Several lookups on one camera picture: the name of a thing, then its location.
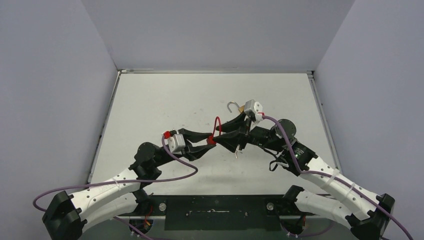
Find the red cable padlock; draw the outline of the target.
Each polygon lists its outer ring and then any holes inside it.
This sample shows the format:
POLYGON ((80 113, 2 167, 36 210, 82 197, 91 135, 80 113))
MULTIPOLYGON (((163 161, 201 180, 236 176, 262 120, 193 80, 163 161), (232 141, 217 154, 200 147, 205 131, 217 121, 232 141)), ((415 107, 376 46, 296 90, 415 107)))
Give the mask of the red cable padlock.
POLYGON ((214 119, 214 125, 211 135, 206 139, 208 145, 216 145, 217 143, 214 140, 215 133, 218 132, 218 136, 222 134, 222 123, 219 116, 216 116, 214 119))

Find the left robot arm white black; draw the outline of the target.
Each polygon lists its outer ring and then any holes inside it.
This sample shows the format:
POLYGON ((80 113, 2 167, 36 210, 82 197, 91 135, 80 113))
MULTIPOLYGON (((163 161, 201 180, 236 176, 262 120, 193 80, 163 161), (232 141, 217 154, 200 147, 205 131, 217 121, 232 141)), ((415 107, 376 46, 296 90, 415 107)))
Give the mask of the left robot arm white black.
POLYGON ((53 240, 77 240, 89 228, 122 214, 144 215, 149 210, 149 197, 144 188, 152 183, 187 179, 199 170, 190 162, 201 158, 215 147, 213 133, 194 132, 184 128, 166 131, 161 146, 142 143, 134 162, 115 176, 99 183, 66 186, 49 190, 33 200, 54 194, 42 222, 53 240), (177 161, 193 169, 180 177, 160 179, 160 166, 177 161))

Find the large brass padlock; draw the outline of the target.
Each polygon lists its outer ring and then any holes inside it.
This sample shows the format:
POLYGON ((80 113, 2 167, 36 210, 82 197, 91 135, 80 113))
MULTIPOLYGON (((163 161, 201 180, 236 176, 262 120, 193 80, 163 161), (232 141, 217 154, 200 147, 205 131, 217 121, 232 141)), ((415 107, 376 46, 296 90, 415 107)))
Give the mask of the large brass padlock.
POLYGON ((241 114, 241 113, 244 112, 244 107, 245 106, 244 105, 239 105, 235 101, 230 101, 230 102, 227 103, 226 107, 227 107, 227 109, 228 109, 228 111, 230 113, 235 113, 237 111, 239 114, 241 114))

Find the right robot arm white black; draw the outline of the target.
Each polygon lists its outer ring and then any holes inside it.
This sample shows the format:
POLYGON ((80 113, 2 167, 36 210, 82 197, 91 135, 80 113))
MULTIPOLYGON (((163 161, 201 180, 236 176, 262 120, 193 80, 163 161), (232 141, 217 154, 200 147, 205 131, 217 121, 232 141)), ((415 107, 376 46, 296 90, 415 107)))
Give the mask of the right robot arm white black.
POLYGON ((215 143, 233 153, 247 144, 275 151, 279 153, 277 165, 330 195, 325 197, 293 185, 283 196, 286 213, 318 215, 348 228, 359 240, 380 240, 393 220, 393 197, 387 193, 378 195, 349 180, 313 150, 290 138, 281 121, 262 112, 255 120, 242 113, 221 126, 221 130, 212 138, 215 143))

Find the silver key bunch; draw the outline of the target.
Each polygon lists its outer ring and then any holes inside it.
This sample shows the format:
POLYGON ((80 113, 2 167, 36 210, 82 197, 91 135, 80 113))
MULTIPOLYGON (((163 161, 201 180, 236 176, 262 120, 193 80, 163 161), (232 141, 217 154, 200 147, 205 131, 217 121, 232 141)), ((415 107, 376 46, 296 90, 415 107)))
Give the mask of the silver key bunch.
POLYGON ((238 159, 239 158, 239 155, 241 155, 242 154, 242 152, 241 151, 239 151, 239 150, 236 150, 235 152, 234 152, 234 155, 235 155, 235 158, 236 159, 238 159))

